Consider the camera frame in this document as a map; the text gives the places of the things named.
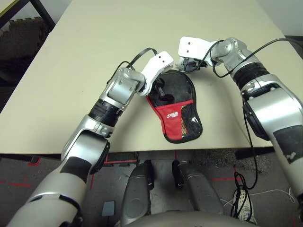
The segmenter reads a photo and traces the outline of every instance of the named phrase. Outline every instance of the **red trim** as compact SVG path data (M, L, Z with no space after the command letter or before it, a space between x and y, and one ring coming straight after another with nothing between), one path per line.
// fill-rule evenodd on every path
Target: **red trim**
M91 176L90 188L89 188L90 190L93 188L94 179L95 179L95 175Z
M39 163L41 162L41 158L38 158L38 160L35 163L28 163L28 166L38 166Z
M25 188L29 188L30 185L29 184L23 184L23 183L9 183L12 186L19 186L19 187L25 187Z
M131 163L131 162L137 162L137 160L105 161L104 164L119 164L119 163Z
M188 105L188 104L192 104L192 103L194 103L193 99L187 100L187 101L181 102L181 103L173 103L173 104L168 104L168 105L157 106L156 109L161 110L161 109L166 109L166 108L175 107L175 106Z
M165 134L165 126L164 126L164 120L162 118L162 116L158 113L158 111L156 110L156 108L152 105L152 102L150 100L149 97L146 98L148 103L150 104L151 108L153 109L153 111L156 113L156 115L159 117L160 121L161 121L161 126L162 126L162 133Z

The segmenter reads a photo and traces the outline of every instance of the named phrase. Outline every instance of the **black wire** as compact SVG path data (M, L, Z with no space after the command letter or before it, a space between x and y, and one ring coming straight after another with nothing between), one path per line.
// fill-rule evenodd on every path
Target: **black wire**
M148 47L148 48L142 50L140 53L138 53L138 54L134 57L134 59L132 59L132 61L128 64L127 68L132 67L132 65L133 65L139 58L141 58L142 55L144 55L145 53L147 53L147 52L150 51L150 50L153 51L154 55L157 55L157 54L158 54L158 52L157 52L155 49L153 49L153 48L151 48L151 47Z
M226 77L227 75L231 74L231 73L234 71L234 69L235 69L236 67L238 67L240 64L242 64L243 62L245 62L247 59L251 58L251 57L254 56L256 53L258 53L260 50L264 49L265 47L267 47L267 46L269 46L269 45L271 45L271 44L273 44L273 43L275 43L275 42L278 42L278 41L289 41L289 42L291 42L291 43L297 44L298 46L300 46L300 47L303 49L303 46L302 46L298 41L296 41L296 40L294 40L294 39L288 39L288 38L274 39L274 40L268 42L267 44L261 46L260 48L258 48L257 50L255 50L255 51L254 51L253 53L251 53L250 55L248 55L243 61L241 61L237 66L235 66L232 70L230 70L230 71L228 71L227 73L225 73L223 76L220 76L220 75L217 73L217 71L216 71L216 69L215 69L215 66L216 66L217 62L213 61L213 72L214 72L214 74L215 74L217 77L219 77L219 78Z
M251 216L252 216L252 204L251 204L250 195L249 195L248 190L253 189L256 186L257 182L258 182L258 164L257 164L257 159L256 159L256 152L255 152L254 146L252 144L250 131L248 129L248 124L247 124L247 120L246 120L244 111L243 111L243 116L244 116L245 128L246 128L247 135L248 135L248 138L249 138L249 141L250 141L250 149L251 149L251 152L253 154L253 158L254 158L254 162L255 162L256 177L255 177L255 181L254 181L253 185L251 187L248 187L246 185L246 181L245 181L244 176L242 174L240 174L239 172L235 171L234 178L235 178L235 183L236 183L237 190L236 190L236 201L232 205L232 209L231 209L231 216L234 217L234 218L239 218L239 214L240 214L240 212L241 212L241 210L244 206L244 203L245 203L245 201L248 197L249 204L250 204L250 215L249 215L249 217L247 218L246 221L249 221L251 219ZM239 184L238 177L240 177L242 184ZM239 199L240 199L240 195L241 195L241 189L243 189L245 191L245 199L244 199L244 202L242 203L240 209L238 209L238 203L239 203Z
M120 68L120 66L123 65L124 63L127 63L128 65L130 65L130 63L129 63L128 61L123 61L123 62L121 62L121 63L118 65L118 67L116 68L116 70L115 70L115 72L113 73L113 75L111 76L111 78L108 80L108 82L114 77L114 75L115 75L115 73L117 72L117 70L118 70L118 69Z
M212 50L212 48L213 48L214 46L216 46L218 43L223 42L223 41L224 41L224 40L219 40L219 41L215 42L215 43L209 48L209 50L206 52L205 56L204 56L203 59L200 61L200 63L199 63L193 70L186 70L186 68L187 68L187 66L188 66L188 65L186 65L186 66L184 67L184 71L185 71L185 72L193 72L193 71L197 70L199 67L201 67L201 65L203 64L205 58L207 57L207 55L209 54L209 52Z
M253 189L256 186L257 181L258 181L258 164L257 164L257 158L256 158L255 148L254 148L254 146L252 144L252 141L251 141L250 131L248 129L247 120L246 120L246 117L245 117L244 110L243 110L243 116L244 116L245 128L246 128L246 131L247 131L248 139L250 141L250 149L251 149L251 152L252 152L252 155L253 155L253 158L254 158L255 169L256 169L255 182L254 182L254 184L251 187L248 187L248 189L251 190L251 189Z

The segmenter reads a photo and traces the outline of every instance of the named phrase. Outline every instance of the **red tape line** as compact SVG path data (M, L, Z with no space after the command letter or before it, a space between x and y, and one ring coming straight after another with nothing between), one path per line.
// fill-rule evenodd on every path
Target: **red tape line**
M234 181L235 178L234 177L226 177L226 178L212 178L209 179L210 181Z
M18 187L25 187L25 188L29 188L30 184L23 184L23 183L9 183L12 186L18 186Z

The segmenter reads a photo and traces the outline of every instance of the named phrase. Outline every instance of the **black panel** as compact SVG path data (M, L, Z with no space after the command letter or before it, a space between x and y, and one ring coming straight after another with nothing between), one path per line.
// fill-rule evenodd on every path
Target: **black panel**
M91 164L78 157L70 157L63 166L60 173L73 174L81 178L86 183Z
M289 163L303 157L303 126L296 125L274 132L274 136Z
M245 103L243 105L243 111L245 112L246 119L248 123L250 124L251 128L253 129L256 136L269 141L269 137L266 134L265 130L263 129L260 121L258 120L257 116L255 115L255 112L252 110L249 103Z

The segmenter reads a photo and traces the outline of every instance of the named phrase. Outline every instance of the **floor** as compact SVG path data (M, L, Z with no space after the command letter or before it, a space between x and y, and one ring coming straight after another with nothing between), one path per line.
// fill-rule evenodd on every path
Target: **floor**
M192 151L178 153L179 160L191 160L193 157L196 158L196 154L193 154ZM178 191L174 188L171 174L171 163L174 158L173 151L141 152L139 154L141 161L152 159L155 170L155 187L150 192L152 214L167 210L192 210L186 190ZM270 160L270 163L266 162L267 171L259 174L256 188L250 191L258 224L267 227L303 227L298 219L298 204L292 203L286 193L274 191L253 195L272 189L288 191L289 185L275 154L266 155L266 159ZM42 159L38 166L29 166L26 162L5 158L0 161L0 227L8 224L14 213L26 202L39 182L58 165L59 161L50 159ZM242 167L236 168L245 176L247 184L251 185L254 180L254 170ZM229 201L235 190L233 165L210 164L199 166L199 168L211 181L219 197ZM129 166L114 165L104 167L95 174L94 181L90 185L91 189L83 204L85 227L111 227L119 220L119 211L127 179L133 169L134 164ZM115 215L109 219L102 217L105 201L116 202ZM229 204L224 206L226 215L229 215L230 208Z

